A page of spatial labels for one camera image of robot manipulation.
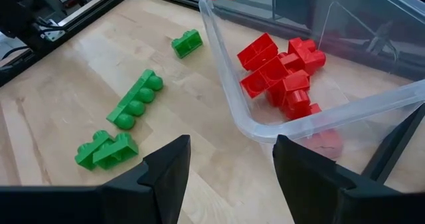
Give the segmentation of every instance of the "wire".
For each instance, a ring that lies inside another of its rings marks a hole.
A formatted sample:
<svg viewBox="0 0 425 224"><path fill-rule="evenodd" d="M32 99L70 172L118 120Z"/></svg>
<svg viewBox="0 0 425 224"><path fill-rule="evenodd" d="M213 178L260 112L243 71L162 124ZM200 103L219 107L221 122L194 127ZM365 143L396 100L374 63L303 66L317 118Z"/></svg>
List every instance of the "wire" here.
<svg viewBox="0 0 425 224"><path fill-rule="evenodd" d="M2 60L5 59L5 58L7 58L13 52L20 51L20 50L23 50L23 49L28 49L28 48L29 48L28 46L13 48L13 49L9 50L7 53L5 53L5 55L3 55Z"/></svg>

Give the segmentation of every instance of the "toy brick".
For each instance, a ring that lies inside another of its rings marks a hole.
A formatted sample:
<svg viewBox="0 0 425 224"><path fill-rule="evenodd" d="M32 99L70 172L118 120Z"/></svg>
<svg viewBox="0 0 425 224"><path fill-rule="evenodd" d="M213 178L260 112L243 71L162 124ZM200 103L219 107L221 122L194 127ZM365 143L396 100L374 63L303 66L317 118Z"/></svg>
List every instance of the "toy brick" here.
<svg viewBox="0 0 425 224"><path fill-rule="evenodd" d="M321 112L321 108L318 104L312 104L310 105L310 113L311 114L317 114L318 112Z"/></svg>
<svg viewBox="0 0 425 224"><path fill-rule="evenodd" d="M202 44L202 38L195 29L186 31L180 39L174 39L171 42L171 46L179 58L184 58Z"/></svg>
<svg viewBox="0 0 425 224"><path fill-rule="evenodd" d="M295 90L286 95L288 106L292 110L310 110L310 98L306 91L304 90Z"/></svg>
<svg viewBox="0 0 425 224"><path fill-rule="evenodd" d="M284 81L280 80L275 85L269 87L266 91L266 98L271 106L279 107L285 100Z"/></svg>
<svg viewBox="0 0 425 224"><path fill-rule="evenodd" d="M145 70L106 119L123 130L133 128L134 116L141 116L145 112L145 103L152 102L155 99L154 91L162 88L162 78L152 70Z"/></svg>
<svg viewBox="0 0 425 224"><path fill-rule="evenodd" d="M310 82L306 76L291 74L284 79L284 87L286 92L309 90Z"/></svg>
<svg viewBox="0 0 425 224"><path fill-rule="evenodd" d="M294 75L294 76L297 76L297 75L305 76L305 77L307 77L308 81L310 81L310 74L308 74L305 70L298 70L298 71L295 71L295 72L294 71L295 70L291 69L291 70L288 71L288 73L290 75Z"/></svg>
<svg viewBox="0 0 425 224"><path fill-rule="evenodd" d="M282 62L287 69L301 70L305 67L302 59L300 59L297 54L290 54L280 58L280 62Z"/></svg>
<svg viewBox="0 0 425 224"><path fill-rule="evenodd" d="M285 66L280 62L280 59L277 56L263 65L259 71L266 79L269 86L275 85L275 83L289 75Z"/></svg>
<svg viewBox="0 0 425 224"><path fill-rule="evenodd" d="M290 39L288 44L288 54L297 54L298 49L307 49L310 52L314 52L316 51L316 44L311 39L306 41L302 41L300 38Z"/></svg>
<svg viewBox="0 0 425 224"><path fill-rule="evenodd" d="M242 67L246 70L255 71L276 55L278 55L278 46L273 42L270 35L264 33L241 51L238 58Z"/></svg>
<svg viewBox="0 0 425 224"><path fill-rule="evenodd" d="M251 98L255 98L263 91L269 88L266 79L257 70L240 81L240 85L244 87L245 91Z"/></svg>
<svg viewBox="0 0 425 224"><path fill-rule="evenodd" d="M93 155L93 162L103 169L110 169L138 155L139 148L130 134L121 133L114 143L102 144Z"/></svg>
<svg viewBox="0 0 425 224"><path fill-rule="evenodd" d="M82 144L78 147L75 161L78 165L93 170L96 165L93 162L93 154L100 146L113 143L112 137L105 130L99 130L93 135L93 142Z"/></svg>

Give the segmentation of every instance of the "wooden table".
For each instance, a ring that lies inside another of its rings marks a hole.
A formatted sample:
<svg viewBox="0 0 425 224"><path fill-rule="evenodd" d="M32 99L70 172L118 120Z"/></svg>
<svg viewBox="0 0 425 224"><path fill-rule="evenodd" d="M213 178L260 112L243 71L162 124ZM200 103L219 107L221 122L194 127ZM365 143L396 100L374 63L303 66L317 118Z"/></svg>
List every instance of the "wooden table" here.
<svg viewBox="0 0 425 224"><path fill-rule="evenodd" d="M180 60L170 42L189 29L205 45ZM105 118L146 68L165 88L131 131L140 157L110 171L76 165L77 147L95 131L119 132ZM190 134L179 223L293 223L270 155L234 125L196 11L126 0L0 88L0 107L0 185L101 184Z"/></svg>

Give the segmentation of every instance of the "clear plastic bin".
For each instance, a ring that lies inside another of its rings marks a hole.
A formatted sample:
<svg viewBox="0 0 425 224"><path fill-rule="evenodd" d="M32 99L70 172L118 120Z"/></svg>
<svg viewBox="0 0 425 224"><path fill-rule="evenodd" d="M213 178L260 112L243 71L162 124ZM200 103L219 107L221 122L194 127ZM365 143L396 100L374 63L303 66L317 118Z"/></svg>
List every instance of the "clear plastic bin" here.
<svg viewBox="0 0 425 224"><path fill-rule="evenodd" d="M361 171L383 138L424 103L425 5L419 0L272 0L270 17L234 1L200 0L199 7L234 121L261 144L274 144L278 134L303 144L336 130L344 143L338 162ZM241 89L249 72L236 55L264 32L280 52L288 39L301 37L326 53L309 92L323 112L288 122L264 95L251 99ZM272 146L265 147L271 154Z"/></svg>

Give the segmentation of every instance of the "green building block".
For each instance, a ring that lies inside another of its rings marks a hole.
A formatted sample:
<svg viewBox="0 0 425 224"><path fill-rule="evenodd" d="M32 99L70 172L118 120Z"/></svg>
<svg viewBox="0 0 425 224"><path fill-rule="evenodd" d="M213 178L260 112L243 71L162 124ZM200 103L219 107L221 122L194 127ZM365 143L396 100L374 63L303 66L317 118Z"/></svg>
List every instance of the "green building block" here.
<svg viewBox="0 0 425 224"><path fill-rule="evenodd" d="M145 70L106 119L123 130L132 129L134 116L141 116L145 112L145 103L152 102L154 91L162 88L162 78L156 76L153 70Z"/></svg>
<svg viewBox="0 0 425 224"><path fill-rule="evenodd" d="M103 144L93 155L93 162L103 169L110 169L138 155L139 148L130 134L116 136L116 141Z"/></svg>
<svg viewBox="0 0 425 224"><path fill-rule="evenodd" d="M93 154L102 145L113 144L112 137L105 130L99 130L93 135L93 142L82 144L78 147L78 154L75 161L78 165L93 170L96 165L93 162Z"/></svg>
<svg viewBox="0 0 425 224"><path fill-rule="evenodd" d="M195 29L186 31L180 39L175 39L171 42L171 46L179 58L184 58L201 45L201 36Z"/></svg>

